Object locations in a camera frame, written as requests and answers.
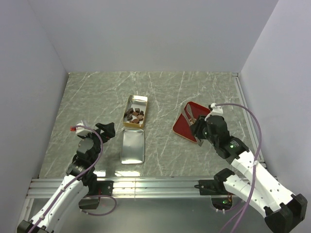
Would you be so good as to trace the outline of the metal tweezers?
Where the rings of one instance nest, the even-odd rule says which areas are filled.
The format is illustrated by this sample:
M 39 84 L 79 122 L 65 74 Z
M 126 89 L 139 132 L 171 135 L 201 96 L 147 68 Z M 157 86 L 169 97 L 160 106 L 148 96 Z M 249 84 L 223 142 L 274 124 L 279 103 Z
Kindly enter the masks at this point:
M 189 127 L 191 127 L 195 122 L 196 119 L 193 116 L 192 110 L 191 110 L 191 106 L 187 103 L 185 109 L 182 111 L 182 116 L 185 118 L 186 122 L 188 123 Z M 197 138 L 196 136 L 194 136 L 198 146 L 202 146 L 203 141 L 199 138 Z

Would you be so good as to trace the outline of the silver tin lid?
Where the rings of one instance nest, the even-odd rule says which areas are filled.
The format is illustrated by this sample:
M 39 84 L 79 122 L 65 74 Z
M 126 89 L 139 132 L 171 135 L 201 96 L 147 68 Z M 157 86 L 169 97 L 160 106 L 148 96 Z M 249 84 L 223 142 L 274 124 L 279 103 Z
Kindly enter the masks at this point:
M 145 155 L 145 133 L 141 129 L 125 129 L 122 132 L 121 163 L 143 164 Z

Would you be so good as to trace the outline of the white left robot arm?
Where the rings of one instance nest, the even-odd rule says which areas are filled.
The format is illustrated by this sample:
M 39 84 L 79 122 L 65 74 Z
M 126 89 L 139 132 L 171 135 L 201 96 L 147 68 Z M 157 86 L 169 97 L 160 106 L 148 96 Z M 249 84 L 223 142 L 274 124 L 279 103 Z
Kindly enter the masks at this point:
M 78 207 L 88 214 L 96 209 L 101 198 L 111 198 L 113 182 L 98 181 L 95 164 L 104 150 L 104 143 L 115 137 L 115 124 L 97 123 L 95 129 L 79 123 L 71 131 L 81 139 L 66 175 L 48 202 L 30 220 L 22 220 L 18 233 L 57 233 L 71 211 Z

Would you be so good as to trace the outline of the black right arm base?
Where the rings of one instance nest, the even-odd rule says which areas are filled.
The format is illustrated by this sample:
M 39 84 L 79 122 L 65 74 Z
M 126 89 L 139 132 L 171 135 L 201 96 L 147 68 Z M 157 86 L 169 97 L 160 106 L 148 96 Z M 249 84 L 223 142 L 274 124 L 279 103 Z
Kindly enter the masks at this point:
M 211 207 L 215 211 L 227 212 L 234 206 L 232 194 L 217 180 L 199 180 L 194 188 L 199 190 L 200 196 L 210 196 Z

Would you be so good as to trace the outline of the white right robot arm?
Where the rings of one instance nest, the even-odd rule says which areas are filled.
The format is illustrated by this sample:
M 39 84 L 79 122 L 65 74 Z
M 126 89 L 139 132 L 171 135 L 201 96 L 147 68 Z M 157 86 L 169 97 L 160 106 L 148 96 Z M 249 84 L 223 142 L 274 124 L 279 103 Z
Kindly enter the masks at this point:
M 230 135 L 222 116 L 199 116 L 190 121 L 190 131 L 195 139 L 208 140 L 216 153 L 247 179 L 225 168 L 214 175 L 214 186 L 199 183 L 197 188 L 238 196 L 263 216 L 274 233 L 289 233 L 305 219 L 307 199 L 285 188 L 257 162 L 251 150 Z

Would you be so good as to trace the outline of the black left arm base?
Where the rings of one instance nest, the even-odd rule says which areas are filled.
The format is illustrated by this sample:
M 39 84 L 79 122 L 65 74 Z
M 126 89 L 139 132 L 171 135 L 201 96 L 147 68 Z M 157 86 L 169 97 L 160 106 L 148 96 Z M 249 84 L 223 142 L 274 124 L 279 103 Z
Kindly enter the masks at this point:
M 112 196 L 113 185 L 113 181 L 97 181 L 94 188 L 79 202 L 79 208 L 82 210 L 97 209 L 101 197 L 90 198 L 89 196 Z

